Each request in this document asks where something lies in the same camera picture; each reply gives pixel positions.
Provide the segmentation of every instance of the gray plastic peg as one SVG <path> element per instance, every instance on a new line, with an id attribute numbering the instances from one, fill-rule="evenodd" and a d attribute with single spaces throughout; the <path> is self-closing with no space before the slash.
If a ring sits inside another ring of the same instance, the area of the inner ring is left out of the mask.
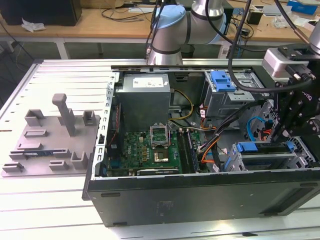
<path id="1" fill-rule="evenodd" d="M 55 95 L 53 95 L 52 103 L 58 107 L 62 120 L 64 122 L 64 125 L 70 137 L 72 137 L 76 134 L 75 119 L 69 113 L 66 100 L 67 100 L 67 95 L 65 95 L 64 93 L 56 93 Z"/>

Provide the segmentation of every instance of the blue cable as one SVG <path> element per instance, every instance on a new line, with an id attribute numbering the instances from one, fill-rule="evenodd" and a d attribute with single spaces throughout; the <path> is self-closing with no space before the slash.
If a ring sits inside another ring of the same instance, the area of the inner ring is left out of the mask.
<path id="1" fill-rule="evenodd" d="M 250 138 L 250 140 L 251 140 L 252 142 L 255 142 L 255 141 L 256 141 L 254 135 L 252 134 L 252 132 L 251 132 L 251 130 L 250 130 L 250 123 L 251 123 L 252 120 L 254 120 L 254 119 L 258 119 L 258 120 L 260 120 L 260 121 L 263 122 L 263 123 L 266 122 L 266 120 L 264 120 L 263 118 L 261 118 L 261 117 L 259 117 L 259 116 L 254 116 L 254 117 L 252 117 L 252 118 L 250 118 L 250 119 L 248 120 L 248 122 L 246 123 L 246 131 L 248 132 L 249 138 Z"/>

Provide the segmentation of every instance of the yellow wire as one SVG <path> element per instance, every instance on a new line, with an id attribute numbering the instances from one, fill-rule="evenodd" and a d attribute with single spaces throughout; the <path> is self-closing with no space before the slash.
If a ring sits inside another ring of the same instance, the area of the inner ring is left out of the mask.
<path id="1" fill-rule="evenodd" d="M 184 96 L 189 101 L 189 103 L 191 105 L 191 110 L 190 110 L 189 114 L 186 115 L 186 116 L 181 116 L 181 117 L 176 117 L 176 118 L 169 118 L 169 120 L 183 120 L 183 119 L 186 119 L 186 118 L 190 117 L 192 115 L 192 113 L 194 112 L 194 105 L 192 104 L 191 100 L 182 91 L 177 90 L 177 89 L 174 89 L 174 91 L 180 93 L 182 96 Z"/>

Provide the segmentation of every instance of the gray fixture block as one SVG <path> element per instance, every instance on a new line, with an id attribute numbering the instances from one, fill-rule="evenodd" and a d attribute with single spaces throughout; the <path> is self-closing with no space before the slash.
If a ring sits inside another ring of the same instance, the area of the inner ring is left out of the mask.
<path id="1" fill-rule="evenodd" d="M 63 171 L 69 168 L 65 160 L 51 160 L 49 167 L 52 171 Z"/>
<path id="2" fill-rule="evenodd" d="M 88 166 L 88 157 L 86 152 L 82 152 L 81 158 L 77 157 L 75 152 L 71 155 L 71 163 L 73 164 L 75 169 L 86 169 Z"/>
<path id="3" fill-rule="evenodd" d="M 40 142 L 23 142 L 17 147 L 17 150 L 40 150 L 42 149 L 42 144 Z"/>
<path id="4" fill-rule="evenodd" d="M 73 137 L 70 137 L 66 126 L 61 125 L 59 117 L 43 116 L 38 109 L 28 111 L 25 119 L 28 124 L 9 155 L 14 161 L 4 166 L 1 175 L 17 177 L 85 174 L 88 158 L 95 147 L 100 116 L 95 115 L 93 110 L 74 116 L 72 109 L 68 109 L 68 114 L 67 121 L 74 127 Z"/>
<path id="5" fill-rule="evenodd" d="M 85 126 L 95 126 L 97 124 L 94 111 L 83 111 L 82 118 Z"/>
<path id="6" fill-rule="evenodd" d="M 68 108 L 68 111 L 69 111 L 69 117 L 71 118 L 72 122 L 75 122 L 74 112 L 72 111 L 71 108 Z M 62 118 L 62 116 L 58 116 L 58 120 L 59 120 L 61 126 L 65 126 L 65 122 L 64 122 L 64 119 Z"/>
<path id="7" fill-rule="evenodd" d="M 64 149 L 64 151 L 55 151 L 57 149 L 53 150 L 53 155 L 55 156 L 56 159 L 63 159 L 63 158 L 70 158 L 71 157 L 71 152 L 69 149 Z"/>
<path id="8" fill-rule="evenodd" d="M 21 173 L 24 170 L 24 166 L 20 162 L 11 162 L 11 163 L 5 163 L 2 167 L 2 169 L 6 173 Z"/>
<path id="9" fill-rule="evenodd" d="M 26 138 L 46 137 L 47 135 L 48 135 L 48 132 L 45 129 L 26 131 L 24 134 Z"/>
<path id="10" fill-rule="evenodd" d="M 44 119 L 44 115 L 42 114 L 40 109 L 30 109 L 24 119 L 30 127 L 40 127 L 40 119 Z"/>
<path id="11" fill-rule="evenodd" d="M 23 153 L 10 153 L 9 157 L 12 160 L 27 160 L 27 156 L 24 155 Z"/>
<path id="12" fill-rule="evenodd" d="M 73 137 L 76 134 L 75 118 L 73 113 L 70 114 L 70 110 L 67 108 L 66 100 L 67 95 L 64 93 L 56 93 L 53 95 L 52 103 L 58 107 L 66 130 L 68 131 L 70 137 Z"/>

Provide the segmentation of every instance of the floor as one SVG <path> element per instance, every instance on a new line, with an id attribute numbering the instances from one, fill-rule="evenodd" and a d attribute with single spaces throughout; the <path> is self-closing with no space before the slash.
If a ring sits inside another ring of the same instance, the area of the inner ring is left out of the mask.
<path id="1" fill-rule="evenodd" d="M 60 59 L 57 47 L 50 42 L 26 42 L 24 48 L 35 59 Z M 103 43 L 103 55 L 99 55 L 96 43 L 67 43 L 67 48 L 72 59 L 142 59 L 144 58 L 145 45 L 142 43 Z M 212 59 L 217 58 L 219 45 L 195 45 L 193 58 Z M 251 46 L 251 48 L 267 48 L 263 46 Z M 14 53 L 0 54 L 0 108 L 9 98 L 17 84 L 20 82 L 32 60 L 17 45 Z M 241 58 L 261 59 L 264 53 L 244 52 Z"/>

